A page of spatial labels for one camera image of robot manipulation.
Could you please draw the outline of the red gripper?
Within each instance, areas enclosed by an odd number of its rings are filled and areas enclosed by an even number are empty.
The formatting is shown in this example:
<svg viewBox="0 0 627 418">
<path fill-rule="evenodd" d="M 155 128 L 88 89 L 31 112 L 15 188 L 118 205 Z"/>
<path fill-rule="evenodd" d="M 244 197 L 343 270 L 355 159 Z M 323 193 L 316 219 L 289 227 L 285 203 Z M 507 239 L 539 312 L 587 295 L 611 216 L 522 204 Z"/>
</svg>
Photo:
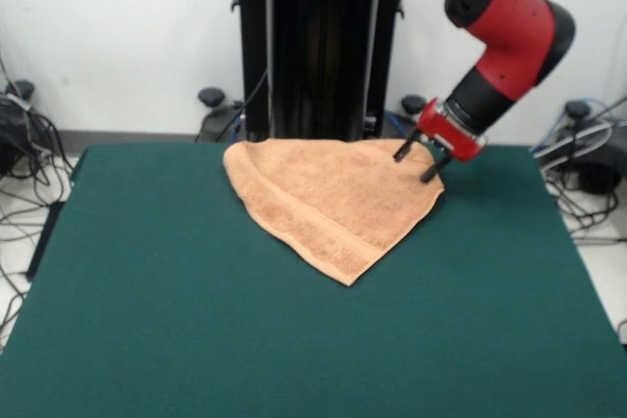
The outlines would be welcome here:
<svg viewBox="0 0 627 418">
<path fill-rule="evenodd" d="M 422 173 L 421 183 L 431 182 L 453 159 L 463 163 L 475 159 L 487 145 L 484 135 L 470 132 L 453 115 L 448 104 L 438 98 L 426 105 L 416 128 L 394 154 L 396 163 L 400 163 L 410 153 L 414 143 L 421 141 L 422 134 L 448 152 Z"/>
</svg>

